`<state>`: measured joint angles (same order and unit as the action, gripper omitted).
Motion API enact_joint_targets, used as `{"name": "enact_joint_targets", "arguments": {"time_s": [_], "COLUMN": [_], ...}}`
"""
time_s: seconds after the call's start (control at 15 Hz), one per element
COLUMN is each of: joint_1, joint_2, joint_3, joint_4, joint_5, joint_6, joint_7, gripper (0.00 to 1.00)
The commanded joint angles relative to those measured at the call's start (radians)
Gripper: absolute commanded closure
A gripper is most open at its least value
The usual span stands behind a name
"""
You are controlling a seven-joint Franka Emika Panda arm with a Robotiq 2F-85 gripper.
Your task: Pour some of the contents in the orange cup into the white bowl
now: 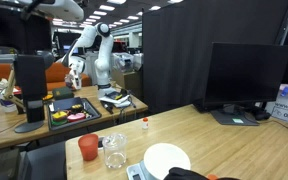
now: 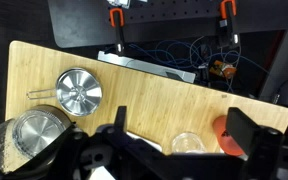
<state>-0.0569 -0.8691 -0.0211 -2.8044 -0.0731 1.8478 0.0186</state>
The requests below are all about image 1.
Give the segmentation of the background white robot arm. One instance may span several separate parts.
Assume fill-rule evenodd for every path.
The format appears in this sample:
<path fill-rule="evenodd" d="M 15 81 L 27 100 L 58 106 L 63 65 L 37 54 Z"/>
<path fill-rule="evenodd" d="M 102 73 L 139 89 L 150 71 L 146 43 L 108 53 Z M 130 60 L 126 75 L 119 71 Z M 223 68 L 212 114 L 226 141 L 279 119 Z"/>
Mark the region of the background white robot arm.
<path fill-rule="evenodd" d="M 80 74 L 84 71 L 85 62 L 82 58 L 74 56 L 76 48 L 91 47 L 97 36 L 101 36 L 98 57 L 94 62 L 97 77 L 98 99 L 106 103 L 112 103 L 116 107 L 124 107 L 130 104 L 129 95 L 122 95 L 110 84 L 110 59 L 113 48 L 113 36 L 110 28 L 105 23 L 98 23 L 95 26 L 86 26 L 80 37 L 73 41 L 68 52 L 60 59 L 65 67 L 70 69 L 73 76 L 73 85 L 76 89 L 81 88 Z M 24 56 L 18 55 L 14 61 L 15 78 L 21 87 L 22 93 L 27 94 L 24 101 L 29 98 L 40 100 L 46 94 L 45 70 L 54 62 L 54 57 L 49 52 L 41 55 Z"/>

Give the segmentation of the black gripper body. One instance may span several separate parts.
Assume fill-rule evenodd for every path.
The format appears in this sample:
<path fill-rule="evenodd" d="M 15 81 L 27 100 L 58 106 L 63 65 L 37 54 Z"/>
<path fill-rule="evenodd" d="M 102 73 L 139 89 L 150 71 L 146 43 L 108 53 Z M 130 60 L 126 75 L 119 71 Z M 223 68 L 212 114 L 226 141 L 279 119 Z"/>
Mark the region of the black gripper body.
<path fill-rule="evenodd" d="M 47 94 L 44 60 L 37 55 L 18 55 L 14 61 L 15 77 L 21 88 L 27 121 L 43 121 L 42 98 Z"/>

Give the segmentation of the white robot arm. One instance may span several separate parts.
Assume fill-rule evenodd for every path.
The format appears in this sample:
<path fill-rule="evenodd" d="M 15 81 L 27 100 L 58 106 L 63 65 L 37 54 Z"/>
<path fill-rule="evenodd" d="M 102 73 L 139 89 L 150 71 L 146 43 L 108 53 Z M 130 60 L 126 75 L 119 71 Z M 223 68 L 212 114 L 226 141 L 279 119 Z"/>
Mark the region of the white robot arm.
<path fill-rule="evenodd" d="M 75 0 L 0 0 L 2 8 L 19 11 L 23 19 L 31 15 L 66 21 L 84 18 L 84 11 Z"/>

